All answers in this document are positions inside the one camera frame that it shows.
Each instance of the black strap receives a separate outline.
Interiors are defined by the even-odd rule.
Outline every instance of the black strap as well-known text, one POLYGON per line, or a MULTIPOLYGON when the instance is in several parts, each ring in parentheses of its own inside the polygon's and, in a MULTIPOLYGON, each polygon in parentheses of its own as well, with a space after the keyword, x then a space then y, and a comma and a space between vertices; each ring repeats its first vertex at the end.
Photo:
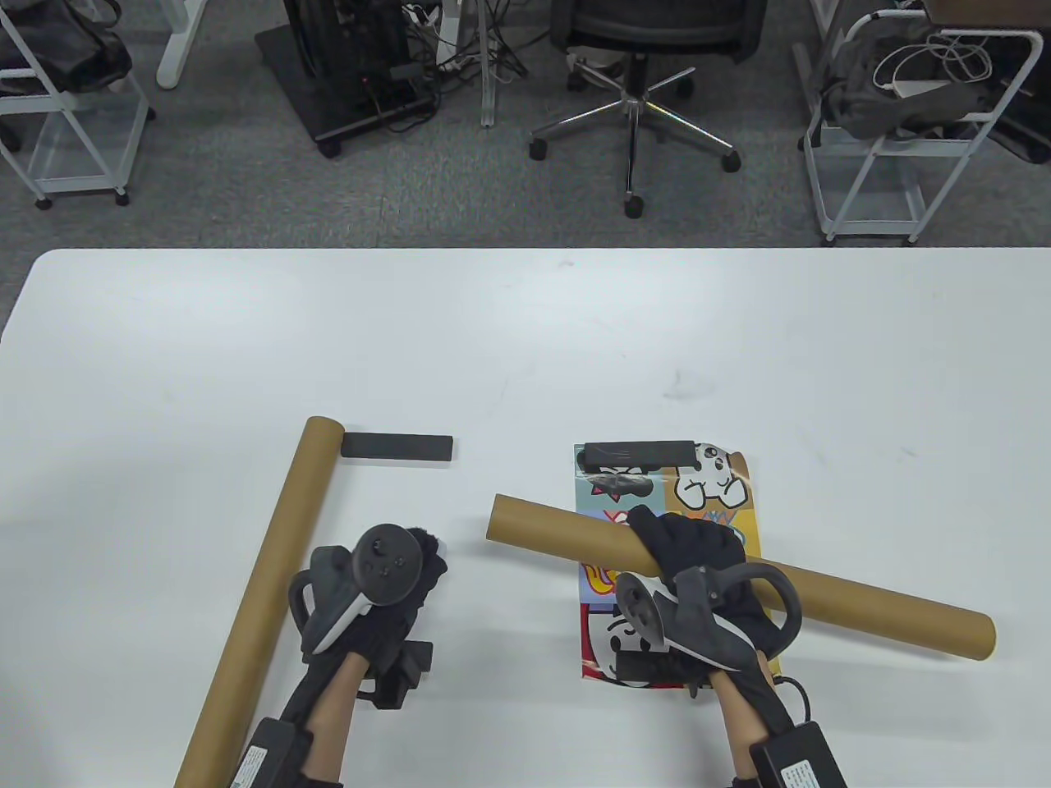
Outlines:
POLYGON ((759 667, 758 662, 753 667, 729 671, 726 675, 744 700, 748 702, 748 705, 756 709, 763 726, 771 737, 782 735, 796 727, 791 714, 778 698, 778 693, 774 691, 774 687, 767 683, 766 676, 759 667))
POLYGON ((124 9, 121 7, 117 0, 102 0, 106 5, 108 5, 114 11, 114 21, 111 22, 99 22, 100 25, 109 29, 110 27, 116 27, 117 23, 121 21, 121 16, 124 14, 124 9))
POLYGON ((295 788, 343 788, 343 783, 326 783, 324 780, 311 780, 306 774, 300 774, 295 788))
POLYGON ((292 697, 288 699, 285 710, 281 712, 281 719, 300 728, 306 725, 314 706, 332 683, 346 656, 325 651, 313 657, 307 665, 306 675, 295 685, 292 697))

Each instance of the forearm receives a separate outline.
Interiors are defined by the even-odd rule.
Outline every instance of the forearm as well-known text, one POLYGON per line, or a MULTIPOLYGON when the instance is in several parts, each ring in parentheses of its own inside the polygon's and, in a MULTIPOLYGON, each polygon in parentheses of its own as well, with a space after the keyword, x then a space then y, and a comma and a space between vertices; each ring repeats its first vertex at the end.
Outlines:
MULTIPOLYGON (((763 668, 766 681, 774 686, 766 656, 759 652, 759 665, 763 668)), ((734 771, 740 780, 751 780, 757 776, 756 765, 751 762, 748 748, 754 744, 766 741, 769 733, 763 725, 759 713, 744 700, 744 697, 734 686, 734 682, 722 670, 712 673, 712 688, 719 699, 719 706, 726 725, 726 738, 729 740, 730 754, 734 756, 734 771)))
POLYGON ((307 762, 303 765, 303 773, 307 777, 325 783, 339 782, 354 698, 368 669, 369 663, 365 658, 356 654, 347 657, 314 706, 307 721, 307 730, 314 738, 307 762))

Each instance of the human hand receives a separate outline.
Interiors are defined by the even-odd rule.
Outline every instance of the human hand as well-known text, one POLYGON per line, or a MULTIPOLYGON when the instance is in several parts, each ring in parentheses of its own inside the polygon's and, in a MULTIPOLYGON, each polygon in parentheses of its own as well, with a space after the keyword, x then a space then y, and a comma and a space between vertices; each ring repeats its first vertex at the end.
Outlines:
POLYGON ((397 658, 398 650, 413 624, 427 595, 448 569, 445 545, 423 528, 409 528, 424 554, 419 580, 408 596, 392 605, 375 606, 358 616, 328 649, 338 654, 357 654, 377 672, 385 672, 397 658))
MULTIPOLYGON (((627 513, 627 525, 657 561, 661 580, 673 594, 673 578, 683 569, 726 569, 745 561, 744 545, 734 530, 709 520, 671 512, 657 517, 648 506, 639 505, 627 513)), ((757 650, 771 654, 777 648, 780 629, 766 616, 750 582, 725 589, 715 613, 747 635, 757 650)))

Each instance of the chrome chair leg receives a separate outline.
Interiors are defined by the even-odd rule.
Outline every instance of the chrome chair leg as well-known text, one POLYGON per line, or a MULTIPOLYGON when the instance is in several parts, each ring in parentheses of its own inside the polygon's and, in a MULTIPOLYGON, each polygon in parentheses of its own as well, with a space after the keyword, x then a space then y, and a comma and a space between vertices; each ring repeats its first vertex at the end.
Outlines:
POLYGON ((579 115, 574 115, 570 118, 563 118, 560 121, 555 121, 554 123, 549 123, 547 126, 540 126, 540 128, 534 129, 530 132, 530 138, 536 139, 542 137, 551 131, 561 131, 570 126, 575 126, 590 118, 594 118, 602 112, 609 112, 611 109, 617 109, 621 105, 621 100, 611 101, 609 104, 603 104, 600 107, 595 107, 594 109, 589 109, 586 112, 580 112, 579 115))
POLYGON ((617 82, 615 79, 606 77, 604 74, 602 74, 601 71, 599 71, 596 68, 592 68, 586 63, 581 63, 578 60, 576 62, 576 67, 578 69, 580 69, 581 71, 583 71, 584 74, 586 74, 588 76, 593 77, 594 79, 598 80, 603 85, 605 85, 606 87, 609 87, 611 90, 614 90, 614 91, 616 91, 616 92, 619 94, 619 92, 622 92, 623 89, 624 89, 623 86, 619 82, 617 82))
POLYGON ((700 137, 705 143, 707 143, 709 148, 715 148, 716 152, 718 152, 720 155, 729 155, 730 153, 734 152, 734 146, 730 145, 728 142, 726 142, 725 140, 720 140, 712 132, 704 130, 693 121, 686 120, 678 112, 673 112, 667 107, 663 107, 660 104, 657 104, 653 101, 647 101, 646 109, 648 109, 651 112, 655 112, 656 115, 661 116, 662 118, 667 118, 669 121, 679 126, 682 126, 683 128, 689 129, 695 134, 700 137))
POLYGON ((642 103, 638 100, 627 102, 627 170, 624 174, 624 215, 638 219, 642 215, 642 198, 635 193, 632 181, 635 178, 635 157, 639 147, 639 118, 642 116, 642 103))
POLYGON ((652 94, 654 90, 660 90, 662 87, 671 85, 673 82, 678 82, 679 80, 688 77, 696 70, 697 68, 695 68, 694 66, 689 66, 689 68, 683 68, 678 74, 673 74, 666 80, 661 80, 660 82, 651 85, 650 87, 646 88, 646 98, 648 98, 650 94, 652 94))

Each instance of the white table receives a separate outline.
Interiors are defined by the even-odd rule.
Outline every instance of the white table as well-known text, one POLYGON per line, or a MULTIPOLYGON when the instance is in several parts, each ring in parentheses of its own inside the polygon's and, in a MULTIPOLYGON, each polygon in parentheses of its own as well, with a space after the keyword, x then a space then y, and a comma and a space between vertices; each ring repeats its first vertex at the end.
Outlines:
POLYGON ((767 556, 998 624, 985 663, 805 626, 851 786, 1046 785, 1049 303, 1044 250, 45 255, 0 341, 0 786, 171 785, 311 414, 457 439, 342 465, 318 524, 450 545, 348 786, 728 785, 710 699, 580 680, 576 567, 483 541, 496 492, 573 506, 574 441, 683 437, 745 453, 767 556))

